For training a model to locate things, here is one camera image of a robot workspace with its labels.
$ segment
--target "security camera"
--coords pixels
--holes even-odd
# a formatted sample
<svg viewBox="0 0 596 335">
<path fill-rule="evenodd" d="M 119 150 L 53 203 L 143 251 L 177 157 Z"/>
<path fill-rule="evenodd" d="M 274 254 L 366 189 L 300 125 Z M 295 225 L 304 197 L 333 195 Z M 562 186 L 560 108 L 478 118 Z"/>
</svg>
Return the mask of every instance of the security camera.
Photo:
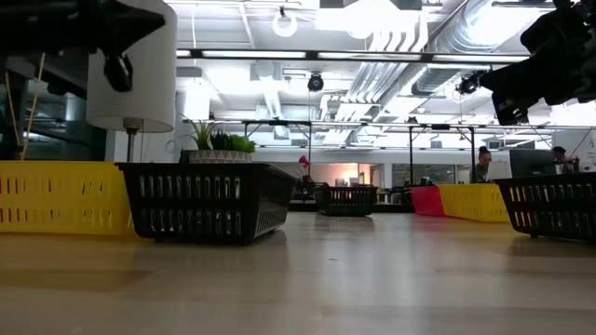
<svg viewBox="0 0 596 335">
<path fill-rule="evenodd" d="M 323 82 L 323 78 L 320 74 L 311 74 L 310 79 L 308 80 L 308 90 L 311 92 L 319 92 L 323 89 L 325 83 Z"/>
</svg>

